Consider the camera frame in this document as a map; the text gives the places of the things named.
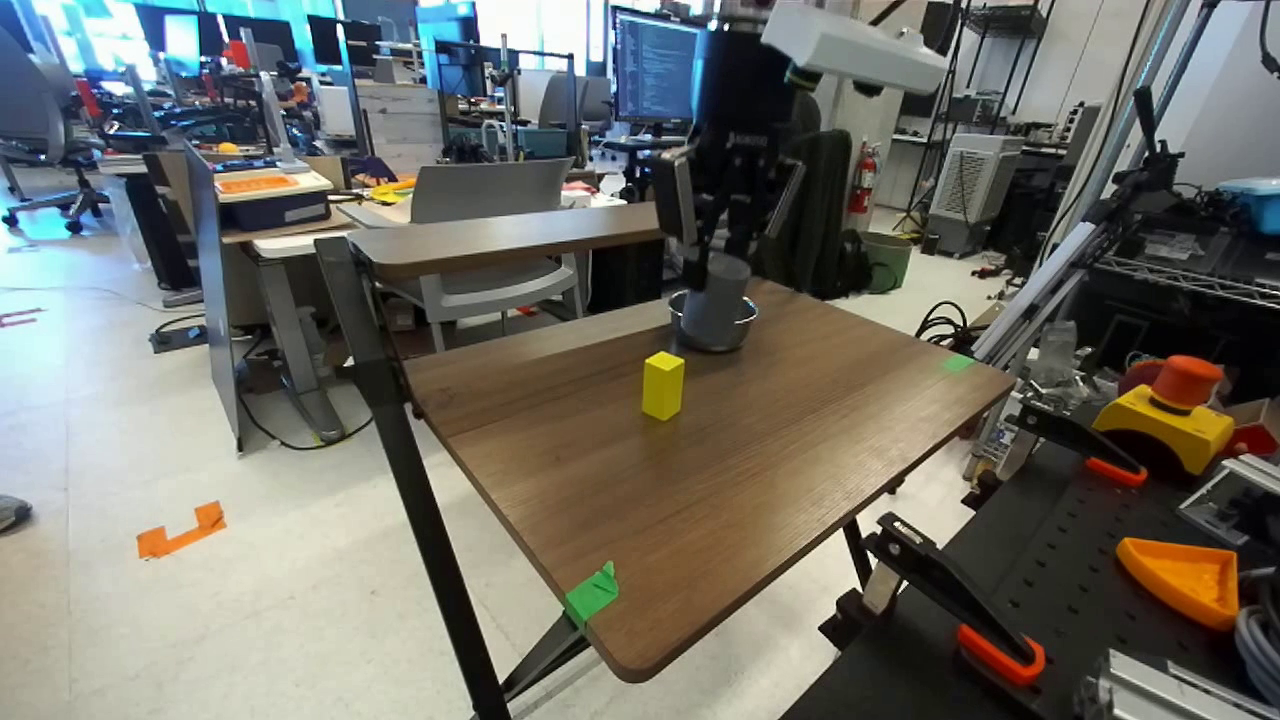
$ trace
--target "yellow block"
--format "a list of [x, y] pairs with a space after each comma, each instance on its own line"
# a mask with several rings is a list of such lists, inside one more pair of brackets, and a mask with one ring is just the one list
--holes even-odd
[[650, 355], [644, 361], [644, 401], [640, 405], [645, 415], [669, 420], [680, 413], [684, 395], [685, 360], [669, 352]]
[[1155, 437], [1178, 455], [1188, 473], [1199, 475], [1226, 447], [1235, 421], [1203, 405], [1192, 409], [1190, 415], [1161, 410], [1151, 404], [1151, 386], [1138, 386], [1103, 407], [1093, 429], [1138, 430]]

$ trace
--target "metal bowl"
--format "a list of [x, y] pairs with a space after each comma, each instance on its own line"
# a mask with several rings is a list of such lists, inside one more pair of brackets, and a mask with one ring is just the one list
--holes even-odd
[[680, 345], [701, 350], [703, 352], [732, 352], [742, 347], [742, 343], [746, 342], [746, 333], [751, 332], [751, 323], [760, 316], [760, 310], [755, 306], [755, 302], [751, 302], [750, 297], [744, 296], [742, 304], [739, 306], [737, 320], [733, 322], [733, 332], [722, 343], [707, 343], [685, 333], [681, 325], [685, 318], [685, 300], [687, 297], [689, 291], [682, 290], [672, 295], [667, 301], [667, 309], [671, 311], [671, 328], [676, 332], [676, 340], [680, 341]]

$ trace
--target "blue container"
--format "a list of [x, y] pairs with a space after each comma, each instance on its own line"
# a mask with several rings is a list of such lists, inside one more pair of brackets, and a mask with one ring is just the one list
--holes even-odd
[[1217, 188], [1235, 195], [1249, 209], [1260, 233], [1280, 234], [1280, 178], [1226, 181]]

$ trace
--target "white chair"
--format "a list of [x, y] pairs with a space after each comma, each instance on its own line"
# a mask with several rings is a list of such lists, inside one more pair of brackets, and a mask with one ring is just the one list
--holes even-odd
[[[412, 199], [404, 201], [411, 202], [410, 222], [443, 223], [556, 210], [571, 165], [571, 158], [425, 165], [417, 173]], [[384, 223], [366, 224], [385, 227]], [[559, 263], [538, 258], [479, 270], [426, 275], [415, 282], [388, 286], [388, 290], [422, 307], [436, 352], [444, 350], [442, 323], [500, 313], [506, 334], [507, 310], [554, 297], [562, 297], [576, 316], [582, 316], [577, 263], [572, 254], [561, 255]]]

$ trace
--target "wooden table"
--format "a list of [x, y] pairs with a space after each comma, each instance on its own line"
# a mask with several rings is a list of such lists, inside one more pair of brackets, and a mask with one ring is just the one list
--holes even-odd
[[[654, 676], [1012, 384], [781, 286], [749, 293], [760, 316], [728, 355], [673, 346], [655, 301], [404, 365], [428, 423], [558, 598], [613, 561], [620, 594], [588, 637], [627, 682]], [[640, 413], [659, 350], [686, 360], [667, 423]]]
[[653, 202], [640, 202], [358, 231], [349, 240], [379, 278], [410, 279], [663, 237]]

